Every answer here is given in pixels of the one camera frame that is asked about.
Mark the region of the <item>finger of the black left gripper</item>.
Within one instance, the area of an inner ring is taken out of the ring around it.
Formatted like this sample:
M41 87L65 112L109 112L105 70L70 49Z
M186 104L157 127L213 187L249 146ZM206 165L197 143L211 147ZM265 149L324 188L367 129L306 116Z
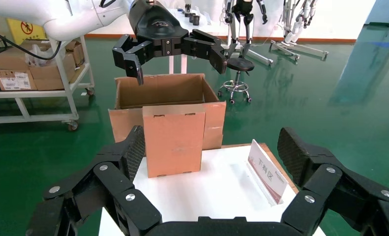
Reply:
M208 60L219 74L226 72L225 49L221 40L211 34L194 29L182 38L182 54Z
M153 58L152 49L151 41L138 42L129 34L125 34L112 48L115 66L123 69L127 77L136 78L138 84L142 85L142 65Z

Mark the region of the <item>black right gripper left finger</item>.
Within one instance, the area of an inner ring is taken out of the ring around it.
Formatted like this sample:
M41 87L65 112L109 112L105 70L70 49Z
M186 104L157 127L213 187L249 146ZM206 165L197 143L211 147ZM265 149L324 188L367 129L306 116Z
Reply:
M49 186L33 212L29 236L75 236L78 227L105 209L126 236L144 236L162 223L158 209L133 181L145 155L144 130L104 146L90 164Z

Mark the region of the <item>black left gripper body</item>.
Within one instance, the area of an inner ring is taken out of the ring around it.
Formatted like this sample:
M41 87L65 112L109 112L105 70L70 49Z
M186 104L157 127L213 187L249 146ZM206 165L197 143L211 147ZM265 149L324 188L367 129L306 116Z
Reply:
M136 40L143 43L149 56L182 54L182 43L189 31L160 2L134 1L128 19Z

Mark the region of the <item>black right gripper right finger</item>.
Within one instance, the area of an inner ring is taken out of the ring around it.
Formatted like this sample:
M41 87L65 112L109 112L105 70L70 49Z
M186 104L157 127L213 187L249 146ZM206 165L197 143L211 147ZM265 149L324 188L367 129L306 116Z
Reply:
M328 210L362 236L389 236L389 188L345 167L327 148L280 130L277 151L299 192L281 223L298 235L315 233Z

